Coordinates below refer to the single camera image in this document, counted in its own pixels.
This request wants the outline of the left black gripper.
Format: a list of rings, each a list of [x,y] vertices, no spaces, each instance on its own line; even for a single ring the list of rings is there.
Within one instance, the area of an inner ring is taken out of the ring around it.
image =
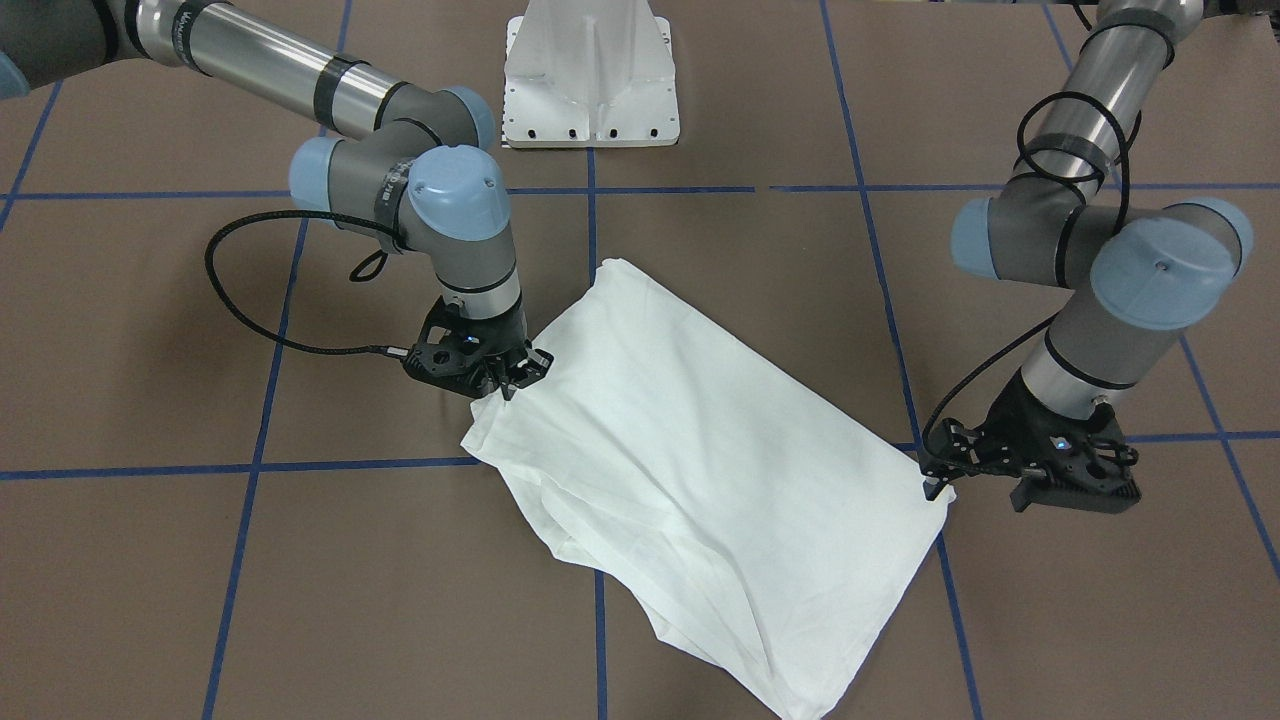
[[[1085,420],[1059,415],[1030,393],[1019,373],[980,424],[980,464],[1020,479],[1010,493],[1018,512],[1033,503],[1123,512],[1142,497],[1133,475],[1137,460],[1110,404],[1094,406]],[[925,474],[925,500],[936,501],[950,484],[947,477]]]

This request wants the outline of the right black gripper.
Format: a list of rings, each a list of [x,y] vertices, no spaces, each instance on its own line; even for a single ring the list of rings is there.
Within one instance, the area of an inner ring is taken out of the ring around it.
[[[488,319],[467,319],[438,299],[419,340],[402,360],[406,374],[470,398],[500,392],[511,401],[518,389],[545,378],[554,363],[529,341],[524,301]]]

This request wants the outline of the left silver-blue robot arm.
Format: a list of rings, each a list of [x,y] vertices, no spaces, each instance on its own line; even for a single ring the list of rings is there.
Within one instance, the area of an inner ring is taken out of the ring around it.
[[[1065,86],[1029,110],[1039,128],[1018,127],[1000,195],[956,215],[957,266],[1071,295],[1024,333],[1037,345],[978,427],[932,413],[925,498],[960,477],[997,475],[1018,480],[1016,511],[1121,512],[1140,500],[1138,452],[1114,405],[1215,309],[1254,243],[1245,214],[1222,200],[1130,204],[1142,105],[1206,13],[1202,1],[1102,1]]]

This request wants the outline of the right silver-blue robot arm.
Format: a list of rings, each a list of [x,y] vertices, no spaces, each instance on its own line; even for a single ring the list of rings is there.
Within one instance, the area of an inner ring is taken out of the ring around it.
[[[143,59],[220,79],[325,128],[291,160],[293,209],[232,222],[207,242],[215,293],[256,334],[306,354],[389,357],[411,378],[470,398],[512,398],[550,370],[553,356],[529,338],[509,195],[489,154],[495,122],[470,88],[420,88],[229,1],[5,1],[1,22],[6,99]],[[250,319],[219,279],[215,255],[233,231],[283,219],[375,240],[353,282],[374,278],[393,255],[428,255],[442,293],[416,341],[320,347]]]

